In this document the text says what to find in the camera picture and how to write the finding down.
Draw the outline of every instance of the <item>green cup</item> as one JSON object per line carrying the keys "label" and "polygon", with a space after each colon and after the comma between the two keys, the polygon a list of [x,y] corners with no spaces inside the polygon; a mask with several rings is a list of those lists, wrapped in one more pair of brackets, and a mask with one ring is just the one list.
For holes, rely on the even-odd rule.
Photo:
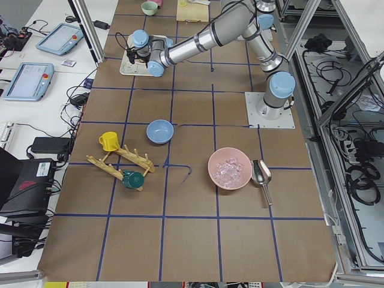
{"label": "green cup", "polygon": [[129,189],[137,189],[144,184],[144,176],[136,171],[123,170],[122,183]]}

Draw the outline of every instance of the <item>black electronic device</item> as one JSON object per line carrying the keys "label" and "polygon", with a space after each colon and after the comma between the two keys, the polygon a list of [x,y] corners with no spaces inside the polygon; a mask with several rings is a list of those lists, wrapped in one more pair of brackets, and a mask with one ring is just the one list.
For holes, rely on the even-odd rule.
{"label": "black electronic device", "polygon": [[0,148],[0,213],[12,218],[44,215],[55,175],[51,158],[18,160]]}
{"label": "black electronic device", "polygon": [[42,248],[44,244],[36,244],[41,243],[38,239],[47,221],[48,216],[41,215],[0,224],[0,265],[28,257],[34,249]]}
{"label": "black electronic device", "polygon": [[357,152],[355,154],[359,162],[366,162],[373,160],[373,157],[384,157],[384,143],[375,140],[354,141]]}
{"label": "black electronic device", "polygon": [[31,151],[36,154],[62,154],[69,150],[70,138],[36,137]]}
{"label": "black electronic device", "polygon": [[3,40],[3,45],[9,51],[21,51],[31,36],[32,33],[26,31],[21,31],[18,35],[10,33],[8,37]]}

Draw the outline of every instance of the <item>white cable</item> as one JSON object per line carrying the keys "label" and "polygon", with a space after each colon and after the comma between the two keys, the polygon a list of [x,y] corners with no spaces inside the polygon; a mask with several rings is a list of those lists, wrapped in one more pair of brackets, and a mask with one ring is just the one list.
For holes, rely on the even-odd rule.
{"label": "white cable", "polygon": [[229,285],[236,285],[236,284],[240,284],[240,283],[242,283],[242,282],[227,283],[227,284],[225,284],[225,285],[222,285],[222,287],[226,287],[226,286],[229,286]]}
{"label": "white cable", "polygon": [[336,221],[332,216],[330,216],[328,213],[324,213],[325,216],[327,216],[329,219],[332,220],[332,222],[338,226],[338,221]]}
{"label": "white cable", "polygon": [[305,284],[305,283],[298,283],[298,284],[300,284],[301,286],[307,286],[307,287],[329,287],[329,285],[331,285],[331,283],[333,282],[333,280],[335,278],[336,272],[337,272],[337,262],[335,263],[335,268],[334,268],[334,271],[332,272],[331,279],[329,279],[327,284],[325,284],[325,285],[315,285],[315,284],[309,285],[309,284]]}

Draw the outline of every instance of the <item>yellow object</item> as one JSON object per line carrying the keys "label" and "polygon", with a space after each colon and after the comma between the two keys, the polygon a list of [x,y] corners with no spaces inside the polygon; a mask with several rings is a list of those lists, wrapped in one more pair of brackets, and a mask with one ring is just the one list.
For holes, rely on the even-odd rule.
{"label": "yellow object", "polygon": [[44,288],[66,288],[67,282],[47,282]]}
{"label": "yellow object", "polygon": [[116,132],[105,132],[98,139],[99,143],[103,146],[104,151],[116,151],[120,148],[118,134]]}

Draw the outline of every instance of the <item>wooden peg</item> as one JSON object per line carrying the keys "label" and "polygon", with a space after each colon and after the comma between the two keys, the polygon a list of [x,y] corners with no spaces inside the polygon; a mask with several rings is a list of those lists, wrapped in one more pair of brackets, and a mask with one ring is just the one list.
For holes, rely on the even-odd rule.
{"label": "wooden peg", "polygon": [[145,177],[145,175],[148,173],[148,171],[150,170],[150,167],[148,166],[148,168],[145,170],[145,172],[143,173],[143,176]]}
{"label": "wooden peg", "polygon": [[108,158],[108,156],[111,154],[111,151],[108,151],[107,155],[104,156],[103,159],[101,159],[101,162],[105,162],[105,160]]}

